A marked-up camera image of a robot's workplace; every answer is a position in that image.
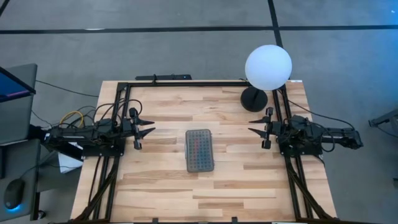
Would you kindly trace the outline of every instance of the blue light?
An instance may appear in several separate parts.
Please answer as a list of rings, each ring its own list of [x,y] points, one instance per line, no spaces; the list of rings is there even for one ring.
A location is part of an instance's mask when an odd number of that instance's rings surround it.
[[[8,213],[17,213],[17,212],[19,212],[21,210],[21,205],[19,204],[17,207],[12,208],[12,209],[6,208],[6,210],[7,210]]]

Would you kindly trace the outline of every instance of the gray rectangular device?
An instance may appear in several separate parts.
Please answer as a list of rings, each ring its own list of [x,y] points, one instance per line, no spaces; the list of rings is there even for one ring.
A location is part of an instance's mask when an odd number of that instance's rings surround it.
[[[213,146],[209,129],[192,130],[185,133],[185,158],[188,172],[214,170]]]

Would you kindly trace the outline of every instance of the black floor line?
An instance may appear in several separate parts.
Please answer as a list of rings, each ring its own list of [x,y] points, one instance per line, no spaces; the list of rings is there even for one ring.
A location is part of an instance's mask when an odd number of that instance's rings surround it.
[[[398,25],[375,26],[198,26],[198,27],[143,27],[143,28],[109,28],[109,29],[29,29],[0,30],[0,34],[117,34],[117,33],[151,33],[151,32],[214,32],[214,31],[265,31],[273,30],[277,45],[280,31],[305,30],[398,30]]]
[[[391,30],[398,25],[360,25],[360,26],[280,26],[279,30]]]
[[[274,35],[276,45],[279,47],[284,47],[282,44],[282,37],[280,36],[279,25],[278,25],[278,18],[276,16],[275,6],[273,0],[268,0],[269,12],[271,14],[272,20],[272,27],[274,28]]]
[[[2,3],[2,5],[1,5],[1,7],[0,7],[0,17],[1,17],[1,15],[2,15],[2,13],[4,12],[4,10],[6,9],[6,7],[7,7],[9,1],[10,1],[10,0],[4,0],[4,2]]]
[[[0,30],[0,34],[106,34],[140,32],[206,32],[206,31],[261,31],[273,30],[271,26],[196,26],[196,27],[143,27],[110,29],[41,29]]]

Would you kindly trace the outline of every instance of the yellow cable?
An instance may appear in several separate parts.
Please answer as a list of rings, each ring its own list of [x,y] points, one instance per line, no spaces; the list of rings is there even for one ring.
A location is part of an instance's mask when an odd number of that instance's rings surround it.
[[[80,111],[71,111],[67,114],[65,114],[65,116],[62,117],[60,124],[62,124],[65,120],[65,118],[69,115],[73,115],[73,114],[79,114],[80,115],[80,124],[78,125],[78,128],[80,128],[80,126],[83,124],[83,120],[84,120],[84,116]]]

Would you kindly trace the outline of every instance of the black lamp base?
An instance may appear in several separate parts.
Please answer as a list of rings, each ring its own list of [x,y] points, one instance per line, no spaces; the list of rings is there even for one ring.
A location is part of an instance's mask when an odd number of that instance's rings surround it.
[[[244,109],[250,112],[258,112],[266,107],[268,97],[262,90],[249,87],[242,92],[241,104]]]

